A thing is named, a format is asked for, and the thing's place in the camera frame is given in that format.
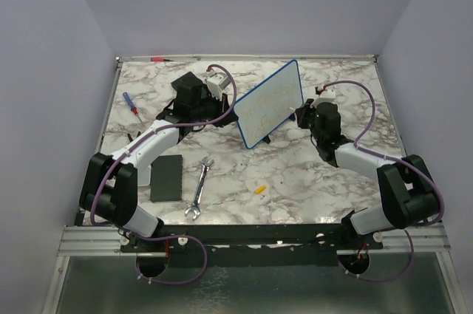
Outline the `blue framed whiteboard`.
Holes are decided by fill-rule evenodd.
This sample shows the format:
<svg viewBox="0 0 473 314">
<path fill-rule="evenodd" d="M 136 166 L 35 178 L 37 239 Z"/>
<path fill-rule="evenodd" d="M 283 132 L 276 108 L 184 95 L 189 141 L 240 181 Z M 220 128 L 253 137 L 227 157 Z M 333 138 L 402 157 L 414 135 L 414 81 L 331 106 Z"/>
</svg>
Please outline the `blue framed whiteboard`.
<svg viewBox="0 0 473 314">
<path fill-rule="evenodd" d="M 293 59 L 236 101 L 234 112 L 247 149 L 263 141 L 304 103 L 298 61 Z"/>
</svg>

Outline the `yellow marker cap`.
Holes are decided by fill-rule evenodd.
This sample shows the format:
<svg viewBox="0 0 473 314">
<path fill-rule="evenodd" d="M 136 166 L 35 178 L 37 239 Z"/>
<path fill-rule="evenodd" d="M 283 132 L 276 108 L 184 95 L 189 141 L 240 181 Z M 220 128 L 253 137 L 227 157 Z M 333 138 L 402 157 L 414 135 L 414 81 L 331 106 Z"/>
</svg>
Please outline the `yellow marker cap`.
<svg viewBox="0 0 473 314">
<path fill-rule="evenodd" d="M 266 189 L 266 186 L 262 185 L 259 188 L 257 188 L 254 193 L 255 194 L 261 194 L 265 189 Z"/>
</svg>

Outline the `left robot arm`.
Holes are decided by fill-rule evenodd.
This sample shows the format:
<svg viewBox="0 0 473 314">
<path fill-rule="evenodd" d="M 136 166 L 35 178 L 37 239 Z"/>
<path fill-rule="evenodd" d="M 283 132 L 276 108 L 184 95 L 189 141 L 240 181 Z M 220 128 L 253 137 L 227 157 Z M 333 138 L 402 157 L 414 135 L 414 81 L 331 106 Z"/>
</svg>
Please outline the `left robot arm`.
<svg viewBox="0 0 473 314">
<path fill-rule="evenodd" d="M 176 97 L 147 130 L 118 151 L 91 157 L 79 205 L 89 212 L 93 225 L 114 225 L 134 233 L 149 251 L 162 245 L 163 221 L 138 204 L 138 187 L 150 182 L 152 163 L 188 134 L 238 119 L 233 111 L 237 99 L 224 92 L 236 85 L 231 73 L 218 64 L 209 65 L 207 73 L 204 81 L 191 72 L 184 74 Z"/>
</svg>

